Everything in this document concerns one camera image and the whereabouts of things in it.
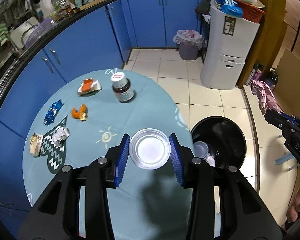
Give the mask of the clear plastic round lid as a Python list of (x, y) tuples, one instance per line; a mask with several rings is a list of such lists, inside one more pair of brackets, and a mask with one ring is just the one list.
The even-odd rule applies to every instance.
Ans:
[(166, 164), (171, 146), (165, 133), (158, 129), (146, 128), (136, 132), (129, 144), (132, 162), (145, 170), (156, 170)]

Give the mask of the orange peel piece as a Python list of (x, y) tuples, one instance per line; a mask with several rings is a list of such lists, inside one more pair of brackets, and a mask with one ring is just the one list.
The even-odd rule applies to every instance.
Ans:
[(85, 104), (82, 104), (79, 108), (79, 110), (73, 108), (71, 110), (71, 116), (74, 118), (74, 119), (78, 119), (78, 120), (81, 120), (81, 121), (85, 121), (87, 119), (87, 116), (88, 116), (88, 109), (86, 107)]

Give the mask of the white patterned wrapper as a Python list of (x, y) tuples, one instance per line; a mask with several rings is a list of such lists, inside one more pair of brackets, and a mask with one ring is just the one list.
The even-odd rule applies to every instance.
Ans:
[(62, 126), (56, 129), (55, 133), (52, 135), (52, 142), (56, 148), (61, 147), (62, 142), (65, 141), (70, 136), (69, 130)]

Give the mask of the brown medicine bottle white cap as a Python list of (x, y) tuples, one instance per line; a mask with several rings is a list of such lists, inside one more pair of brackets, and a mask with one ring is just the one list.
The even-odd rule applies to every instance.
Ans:
[(112, 90), (121, 103), (127, 103), (134, 98), (135, 92), (131, 87), (130, 80), (125, 76), (124, 72), (114, 73), (111, 78)]

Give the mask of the orange white paper box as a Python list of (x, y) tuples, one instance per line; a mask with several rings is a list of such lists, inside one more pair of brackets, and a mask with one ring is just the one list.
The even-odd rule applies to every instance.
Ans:
[(98, 80), (93, 78), (83, 80), (83, 83), (78, 88), (77, 94), (84, 96), (90, 93), (98, 92), (102, 89), (101, 84)]

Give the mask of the blue foil wrapper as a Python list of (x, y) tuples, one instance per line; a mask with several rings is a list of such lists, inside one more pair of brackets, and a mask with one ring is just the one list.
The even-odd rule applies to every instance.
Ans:
[(63, 104), (61, 100), (58, 100), (50, 105), (44, 118), (44, 125), (49, 126), (54, 122), (56, 115), (60, 111), (62, 105)]

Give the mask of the beige snack wrapper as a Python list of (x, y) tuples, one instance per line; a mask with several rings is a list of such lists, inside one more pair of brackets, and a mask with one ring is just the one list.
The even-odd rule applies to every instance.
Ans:
[(30, 141), (29, 141), (30, 155), (32, 155), (35, 158), (38, 157), (40, 155), (42, 143), (43, 143), (43, 135), (34, 133), (30, 137)]

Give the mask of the black round trash bin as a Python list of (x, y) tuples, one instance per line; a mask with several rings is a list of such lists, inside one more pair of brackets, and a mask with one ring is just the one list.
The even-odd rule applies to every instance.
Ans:
[(227, 169), (243, 165), (247, 144), (242, 130), (232, 120), (223, 116), (210, 116), (198, 122), (191, 130), (194, 143), (207, 144), (215, 167)]

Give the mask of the blue kitchen cabinets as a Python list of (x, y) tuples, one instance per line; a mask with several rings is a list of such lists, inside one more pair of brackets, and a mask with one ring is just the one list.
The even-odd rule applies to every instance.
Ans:
[(123, 65), (106, 5), (102, 2), (57, 24), (0, 78), (0, 238), (15, 239), (30, 210), (21, 145), (40, 107), (74, 78)]

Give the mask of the dark jar on floor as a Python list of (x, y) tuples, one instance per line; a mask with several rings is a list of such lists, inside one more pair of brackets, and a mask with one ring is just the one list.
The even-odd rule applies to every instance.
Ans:
[(270, 90), (273, 91), (277, 85), (279, 76), (275, 70), (270, 70), (264, 77), (264, 82), (269, 86)]

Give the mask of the purple spray can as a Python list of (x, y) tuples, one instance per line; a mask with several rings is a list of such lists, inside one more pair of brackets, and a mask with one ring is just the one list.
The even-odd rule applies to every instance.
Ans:
[(256, 68), (256, 71), (255, 71), (255, 73), (253, 75), (253, 78), (252, 78), (253, 81), (258, 81), (259, 80), (260, 76), (262, 75), (263, 69), (264, 69), (264, 65), (258, 64), (258, 66)]

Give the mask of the grey bin with bag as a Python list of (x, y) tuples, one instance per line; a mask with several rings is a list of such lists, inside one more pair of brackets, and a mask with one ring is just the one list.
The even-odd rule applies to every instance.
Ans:
[(204, 38), (195, 30), (179, 30), (173, 38), (179, 46), (179, 55), (185, 61), (196, 60), (203, 47)]

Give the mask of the red plastic basket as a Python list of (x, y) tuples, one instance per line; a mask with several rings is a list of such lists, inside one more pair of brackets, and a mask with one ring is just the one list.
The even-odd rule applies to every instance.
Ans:
[(258, 0), (234, 0), (238, 6), (243, 10), (243, 18), (250, 22), (259, 23), (263, 15), (265, 14), (264, 10), (257, 7)]

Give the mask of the blue plastic package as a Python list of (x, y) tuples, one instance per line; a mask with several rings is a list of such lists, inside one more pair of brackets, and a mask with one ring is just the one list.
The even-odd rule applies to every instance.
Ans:
[(212, 0), (214, 6), (227, 15), (237, 18), (243, 17), (243, 10), (238, 6), (234, 0)]

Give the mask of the purple plastic basket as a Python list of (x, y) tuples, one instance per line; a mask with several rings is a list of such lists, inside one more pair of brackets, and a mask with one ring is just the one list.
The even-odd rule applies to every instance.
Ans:
[(26, 40), (24, 47), (26, 49), (30, 48), (38, 39), (49, 32), (54, 27), (54, 24), (55, 21), (52, 18), (48, 17), (39, 25), (33, 27), (33, 31), (32, 33), (30, 33), (28, 39)]

